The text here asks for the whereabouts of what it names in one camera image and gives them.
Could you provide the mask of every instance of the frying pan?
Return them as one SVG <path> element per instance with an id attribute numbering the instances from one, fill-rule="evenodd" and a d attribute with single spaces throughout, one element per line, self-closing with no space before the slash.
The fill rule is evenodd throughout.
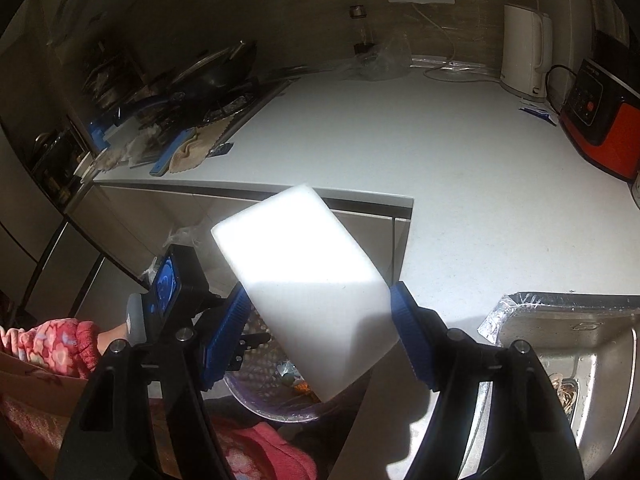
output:
<path id="1" fill-rule="evenodd" d="M 165 93 L 119 106 L 113 124 L 120 126 L 153 106 L 222 97 L 249 75 L 256 51 L 255 41 L 241 41 L 234 47 L 210 54 L 178 75 Z"/>

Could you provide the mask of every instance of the kitchen sink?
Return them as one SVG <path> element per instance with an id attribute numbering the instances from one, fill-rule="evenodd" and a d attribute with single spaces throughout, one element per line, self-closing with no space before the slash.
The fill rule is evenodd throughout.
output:
<path id="1" fill-rule="evenodd" d="M 640 406 L 640 298 L 519 293 L 505 296 L 478 332 L 508 346 L 524 339 L 561 389 L 590 478 L 616 448 Z M 491 404 L 480 388 L 461 478 L 478 468 Z"/>

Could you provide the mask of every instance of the person's arm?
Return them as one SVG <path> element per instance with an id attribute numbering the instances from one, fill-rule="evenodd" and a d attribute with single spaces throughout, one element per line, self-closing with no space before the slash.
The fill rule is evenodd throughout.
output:
<path id="1" fill-rule="evenodd" d="M 112 341 L 116 339 L 126 339 L 127 338 L 127 324 L 123 323 L 116 328 L 112 328 L 111 330 L 107 330 L 107 332 L 100 332 L 98 334 L 98 352 L 100 355 L 104 354 L 107 351 L 107 348 L 111 344 Z"/>
<path id="2" fill-rule="evenodd" d="M 111 341 L 127 338 L 126 324 L 98 333 L 91 321 L 54 319 L 28 332 L 0 326 L 0 351 L 53 373 L 87 378 Z"/>

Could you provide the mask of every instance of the control panel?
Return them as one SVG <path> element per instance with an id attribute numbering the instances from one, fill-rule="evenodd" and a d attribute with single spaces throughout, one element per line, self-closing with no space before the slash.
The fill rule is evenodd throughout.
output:
<path id="1" fill-rule="evenodd" d="M 567 99 L 576 116 L 587 126 L 593 124 L 602 100 L 602 83 L 586 70 L 580 70 L 574 88 Z"/>

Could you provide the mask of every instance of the blue gripper pad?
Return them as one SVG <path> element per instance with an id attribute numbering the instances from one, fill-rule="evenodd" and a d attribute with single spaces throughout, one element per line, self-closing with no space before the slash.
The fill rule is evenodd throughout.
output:
<path id="1" fill-rule="evenodd" d="M 415 317 L 414 311 L 419 307 L 404 283 L 396 283 L 389 290 L 391 291 L 391 317 L 414 374 L 419 381 L 433 390 L 436 387 L 433 349 Z"/>
<path id="2" fill-rule="evenodd" d="M 202 383 L 208 390 L 225 375 L 229 361 L 236 352 L 242 330 L 251 313 L 251 301 L 244 287 L 239 287 L 220 327 L 204 349 Z"/>

